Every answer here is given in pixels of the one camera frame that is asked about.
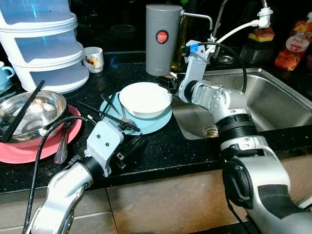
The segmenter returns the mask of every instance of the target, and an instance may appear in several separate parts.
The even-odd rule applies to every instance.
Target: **granite countertop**
[[[282,80],[283,71],[268,68],[267,71]],[[311,85],[306,85],[307,79],[295,74],[288,75],[287,84],[312,99]],[[97,74],[91,74],[87,83],[81,88],[65,94],[68,104],[78,108],[83,116],[91,115],[99,120],[99,115],[83,107],[77,100],[87,103],[95,108],[102,104],[101,92],[112,94],[119,89],[140,81],[156,82],[156,78],[145,72],[144,63],[112,64]],[[86,148],[86,139],[93,126],[83,124],[75,139],[69,143],[69,158],[79,154],[83,155]],[[280,159],[293,156],[302,156],[311,153],[312,126],[303,126],[289,129],[262,132],[270,147]],[[45,187],[50,179],[66,164],[56,165],[54,157],[42,159],[39,163],[36,188]],[[31,187],[33,163],[7,164],[0,162],[0,194]],[[129,156],[127,166],[123,171],[113,170],[108,178],[99,178],[93,188],[115,186],[150,179],[178,176],[189,173],[220,169],[222,160],[219,157],[219,142],[217,138],[187,140],[182,136],[175,117],[162,129],[144,135],[140,146]]]

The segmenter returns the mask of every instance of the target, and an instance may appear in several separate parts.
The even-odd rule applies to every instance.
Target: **stainless steel sink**
[[[258,131],[312,124],[311,101],[263,69],[250,68],[247,74],[247,109]],[[241,69],[206,72],[204,79],[228,89],[243,86]],[[187,139],[207,138],[216,130],[211,114],[204,109],[174,98],[172,110]]]

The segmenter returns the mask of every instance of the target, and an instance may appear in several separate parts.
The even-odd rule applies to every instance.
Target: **light blue plate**
[[[120,105],[120,102],[118,100],[118,94],[119,94],[119,92],[116,93],[113,104],[117,108],[117,110],[122,114],[121,105]],[[106,103],[107,102],[104,101],[101,104],[101,107],[99,109],[100,111],[104,110]],[[120,118],[120,116],[111,108],[111,106],[109,106],[107,108],[106,113],[111,115],[111,116],[114,116],[116,118]],[[169,122],[169,120],[171,118],[172,110],[171,110],[171,107],[169,106],[166,108],[166,110],[161,115],[159,115],[155,118],[137,118],[137,117],[131,115],[129,112],[127,112],[126,109],[125,109],[125,114],[126,114],[127,118],[132,119],[136,123],[137,127],[141,130],[141,133],[144,135],[144,134],[153,133],[153,132],[161,129],[162,127],[164,127]],[[125,131],[125,134],[139,135],[140,133],[132,132],[132,131]]]

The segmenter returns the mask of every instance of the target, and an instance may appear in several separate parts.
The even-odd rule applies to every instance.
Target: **light blue mug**
[[[0,61],[0,90],[6,89],[11,84],[11,77],[15,75],[15,71],[12,67],[5,67],[4,62]]]

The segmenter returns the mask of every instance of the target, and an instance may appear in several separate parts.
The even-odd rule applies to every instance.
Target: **faucet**
[[[262,1],[262,5],[263,5],[263,9],[265,8],[268,8],[268,4],[267,4],[267,1],[266,0],[261,0]],[[216,22],[215,22],[215,26],[214,26],[214,31],[212,33],[212,38],[215,38],[216,36],[216,32],[219,28],[219,25],[220,25],[220,20],[221,20],[221,16],[222,16],[222,12],[223,12],[223,9],[225,7],[225,4],[228,2],[228,0],[224,0],[221,4],[221,7],[220,7],[220,10],[219,10],[219,14],[218,14],[218,18],[216,19]]]
[[[197,17],[197,18],[203,18],[209,20],[209,30],[212,30],[213,28],[213,19],[210,16],[207,15],[200,15],[200,14],[194,14],[194,13],[187,13],[184,12],[184,10],[181,11],[181,16],[190,16],[190,17]]]

